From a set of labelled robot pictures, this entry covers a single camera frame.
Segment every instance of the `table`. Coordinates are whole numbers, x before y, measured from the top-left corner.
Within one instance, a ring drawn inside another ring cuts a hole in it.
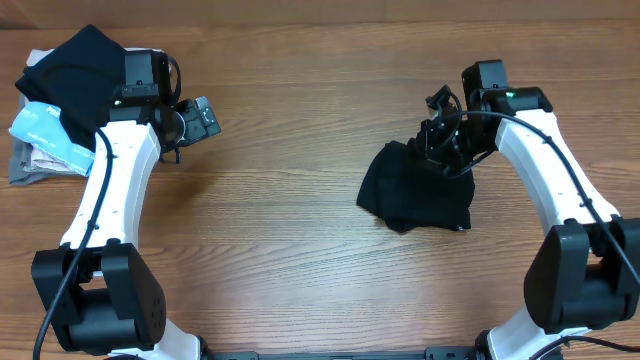
[[[0,358],[29,359],[44,314],[31,281],[37,250],[57,247],[85,181],[7,181],[18,110],[13,83],[30,49],[75,31],[0,32]],[[417,350],[469,345],[523,304],[544,234],[511,165],[475,171],[467,232],[400,236],[358,208],[373,157],[415,136],[424,97],[500,58],[513,86],[540,86],[598,190],[640,216],[640,22],[433,22],[110,30],[160,48],[182,69],[183,96],[211,99],[223,132],[158,164],[140,251],[169,317],[215,350],[262,353]],[[593,333],[639,345],[640,320]],[[63,355],[53,332],[43,359]],[[576,344],[569,359],[612,350]]]

